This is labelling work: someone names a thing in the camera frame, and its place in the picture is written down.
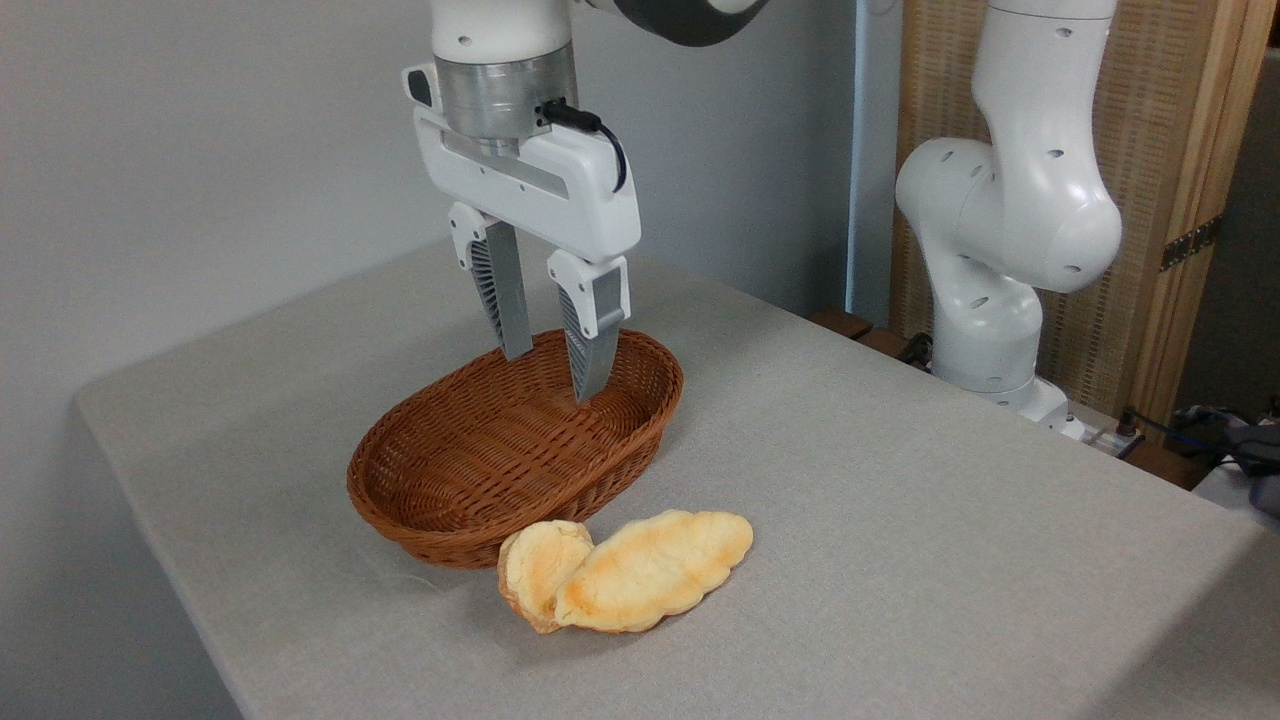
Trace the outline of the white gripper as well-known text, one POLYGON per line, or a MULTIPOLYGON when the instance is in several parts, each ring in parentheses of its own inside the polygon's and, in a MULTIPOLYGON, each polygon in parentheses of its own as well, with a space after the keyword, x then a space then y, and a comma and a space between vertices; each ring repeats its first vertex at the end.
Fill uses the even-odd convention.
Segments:
POLYGON ((628 268, 620 255, 641 238, 634 181, 616 187, 620 164, 609 140, 563 126, 526 140, 513 158, 489 156, 448 126, 434 81, 431 64, 404 69, 428 174, 461 201, 449 211, 460 266, 513 361, 532 348, 532 334, 512 225, 563 249, 547 266, 559 288, 575 397, 585 404, 605 388, 621 325, 631 318, 628 268))

